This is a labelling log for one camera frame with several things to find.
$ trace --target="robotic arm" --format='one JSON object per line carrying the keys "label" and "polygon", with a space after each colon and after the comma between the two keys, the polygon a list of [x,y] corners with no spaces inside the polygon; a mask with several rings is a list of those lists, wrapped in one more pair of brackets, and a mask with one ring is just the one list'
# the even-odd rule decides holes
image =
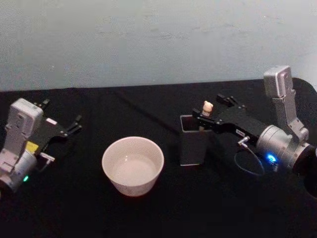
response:
{"label": "robotic arm", "polygon": [[281,165],[299,175],[311,173],[317,160],[316,147],[308,144],[309,132],[296,116],[295,90],[289,66],[278,66],[264,74],[266,95],[272,97],[276,107],[278,125],[265,125],[247,115],[246,107],[233,97],[217,95],[217,101],[228,106],[215,117],[206,117],[193,109],[193,117],[200,126],[217,133],[231,132],[242,137],[238,142],[249,142],[270,163]]}
{"label": "robotic arm", "polygon": [[28,174],[35,169],[43,171],[55,160],[44,153],[53,138],[64,139],[81,129],[80,116],[67,129],[44,117],[43,109],[48,103],[45,100],[32,104],[19,99],[10,106],[6,139],[0,152],[0,191],[16,192]]}

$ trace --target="water in bowl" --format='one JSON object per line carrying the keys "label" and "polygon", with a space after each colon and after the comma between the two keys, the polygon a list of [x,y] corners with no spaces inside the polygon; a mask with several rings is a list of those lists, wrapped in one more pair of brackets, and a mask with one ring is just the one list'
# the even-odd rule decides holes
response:
{"label": "water in bowl", "polygon": [[126,155],[116,161],[112,169],[113,180],[126,186],[137,186],[152,180],[157,173],[155,164],[144,155]]}

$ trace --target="black table surface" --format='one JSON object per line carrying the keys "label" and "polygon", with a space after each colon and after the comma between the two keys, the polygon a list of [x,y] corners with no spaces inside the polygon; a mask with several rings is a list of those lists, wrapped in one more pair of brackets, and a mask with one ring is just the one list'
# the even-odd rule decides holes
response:
{"label": "black table surface", "polygon": [[[298,118],[316,145],[317,93],[300,79],[294,88]],[[303,178],[242,172],[233,163],[237,136],[217,135],[203,165],[179,166],[179,116],[200,109],[204,100],[221,111],[218,93],[236,97],[254,118],[276,124],[263,80],[1,92],[1,148],[9,106],[21,97],[51,99],[45,115],[64,126],[81,114],[83,129],[65,144],[50,145],[54,164],[0,201],[0,227],[11,237],[312,237],[317,200]],[[101,167],[105,149],[127,136],[154,141],[165,157],[155,186],[138,198],[121,195]]]}

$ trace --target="blue led light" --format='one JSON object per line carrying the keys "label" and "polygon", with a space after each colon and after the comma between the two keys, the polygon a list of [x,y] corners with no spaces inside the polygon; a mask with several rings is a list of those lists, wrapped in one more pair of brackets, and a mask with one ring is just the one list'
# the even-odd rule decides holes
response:
{"label": "blue led light", "polygon": [[268,154],[266,157],[267,157],[267,159],[268,159],[270,162],[272,162],[272,163],[276,162],[276,158],[275,158],[273,155]]}

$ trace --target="black cable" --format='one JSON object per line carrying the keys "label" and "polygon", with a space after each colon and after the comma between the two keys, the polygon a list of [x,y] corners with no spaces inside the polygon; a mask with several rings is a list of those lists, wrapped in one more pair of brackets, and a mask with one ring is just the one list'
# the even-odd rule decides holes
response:
{"label": "black cable", "polygon": [[172,133],[179,135],[179,131],[175,129],[174,127],[170,126],[166,122],[162,121],[161,119],[157,118],[156,116],[152,115],[151,113],[147,112],[145,109],[139,107],[136,103],[134,103],[131,99],[126,97],[123,93],[115,92],[115,95],[123,100],[125,103],[127,103],[129,106],[131,106],[133,109],[138,111],[139,113],[145,115],[146,117],[150,118],[152,121],[156,122],[160,126],[166,128],[167,130],[171,131]]}
{"label": "black cable", "polygon": [[[237,153],[235,153],[235,155],[234,155],[234,163],[236,164],[236,166],[237,166],[239,169],[241,169],[241,170],[243,170],[244,172],[247,172],[247,173],[249,173],[249,174],[251,174],[251,175],[255,175],[255,176],[263,176],[263,175],[265,175],[265,169],[264,169],[264,167],[263,167],[263,165],[262,165],[261,160],[258,158],[258,156],[257,156],[249,147],[246,147],[246,149],[247,149],[247,150],[239,150],[239,151],[237,151]],[[250,152],[250,153],[256,158],[256,160],[257,160],[257,162],[258,162],[258,164],[260,165],[261,170],[262,170],[262,173],[261,173],[261,174],[252,172],[252,171],[250,171],[250,170],[248,170],[248,169],[245,169],[245,168],[243,168],[242,166],[240,166],[240,165],[238,164],[238,162],[237,162],[237,155],[238,155],[239,153],[243,152],[243,151]]]}

